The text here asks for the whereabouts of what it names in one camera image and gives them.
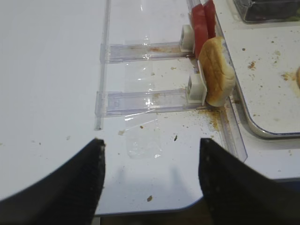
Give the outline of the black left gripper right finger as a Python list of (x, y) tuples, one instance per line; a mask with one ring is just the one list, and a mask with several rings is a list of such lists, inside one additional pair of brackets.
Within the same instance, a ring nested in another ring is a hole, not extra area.
[(300, 180), (269, 179), (214, 140), (200, 140), (199, 183), (216, 225), (298, 225)]

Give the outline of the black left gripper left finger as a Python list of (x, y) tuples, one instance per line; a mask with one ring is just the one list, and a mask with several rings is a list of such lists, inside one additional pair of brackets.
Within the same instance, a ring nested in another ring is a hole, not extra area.
[(93, 139), (39, 182), (0, 202), (2, 225), (90, 225), (105, 179), (105, 142)]

